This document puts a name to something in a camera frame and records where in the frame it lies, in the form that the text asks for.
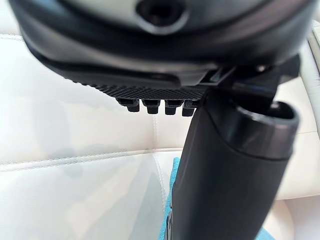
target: black tube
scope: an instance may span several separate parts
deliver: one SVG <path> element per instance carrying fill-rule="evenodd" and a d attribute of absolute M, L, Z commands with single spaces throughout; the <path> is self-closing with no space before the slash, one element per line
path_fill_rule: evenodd
<path fill-rule="evenodd" d="M 172 240 L 253 240 L 277 193 L 299 118 L 253 113 L 217 91 L 190 125 L 172 190 Z"/>

